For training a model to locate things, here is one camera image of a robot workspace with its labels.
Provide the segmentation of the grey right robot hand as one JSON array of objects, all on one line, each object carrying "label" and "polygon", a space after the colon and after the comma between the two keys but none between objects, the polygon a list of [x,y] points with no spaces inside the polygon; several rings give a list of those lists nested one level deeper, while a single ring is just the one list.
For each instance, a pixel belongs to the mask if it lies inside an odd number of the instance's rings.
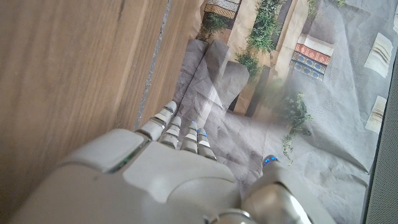
[{"label": "grey right robot hand", "polygon": [[136,131],[114,129],[64,158],[11,223],[333,223],[276,156],[245,195],[204,129],[178,140],[177,105]]}]

